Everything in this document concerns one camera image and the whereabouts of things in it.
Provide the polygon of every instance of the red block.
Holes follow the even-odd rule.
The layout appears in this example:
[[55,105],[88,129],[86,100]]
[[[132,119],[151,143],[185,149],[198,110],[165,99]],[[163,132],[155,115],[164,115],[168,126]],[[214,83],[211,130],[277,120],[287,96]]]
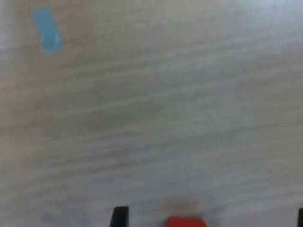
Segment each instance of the red block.
[[169,218],[167,227],[207,227],[205,222],[197,218]]

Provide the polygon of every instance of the wooden table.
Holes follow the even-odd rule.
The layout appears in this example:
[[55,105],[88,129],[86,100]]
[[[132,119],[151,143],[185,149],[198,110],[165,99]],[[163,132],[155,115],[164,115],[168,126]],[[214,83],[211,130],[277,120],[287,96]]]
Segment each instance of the wooden table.
[[118,205],[131,227],[294,227],[302,21],[302,0],[0,0],[1,227],[107,227]]

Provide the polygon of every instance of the wood grain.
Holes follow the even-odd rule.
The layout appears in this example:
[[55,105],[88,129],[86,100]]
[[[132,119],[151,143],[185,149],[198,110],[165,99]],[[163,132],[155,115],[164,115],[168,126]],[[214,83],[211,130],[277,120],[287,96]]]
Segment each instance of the wood grain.
[[[51,7],[64,49],[31,13]],[[301,0],[0,0],[0,225],[295,226]]]

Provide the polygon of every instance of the black object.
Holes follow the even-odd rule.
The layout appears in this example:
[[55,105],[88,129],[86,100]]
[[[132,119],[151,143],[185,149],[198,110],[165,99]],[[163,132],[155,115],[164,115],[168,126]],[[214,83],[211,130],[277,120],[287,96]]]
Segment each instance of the black object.
[[128,227],[128,207],[115,207],[109,227]]
[[298,227],[303,227],[303,208],[299,209],[298,214]]

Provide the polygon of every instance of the blue sticker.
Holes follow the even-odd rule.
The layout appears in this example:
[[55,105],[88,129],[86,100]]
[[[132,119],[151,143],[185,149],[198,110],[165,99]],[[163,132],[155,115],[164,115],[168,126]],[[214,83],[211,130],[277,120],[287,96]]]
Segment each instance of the blue sticker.
[[33,13],[40,41],[45,52],[61,50],[61,38],[50,8],[37,9]]

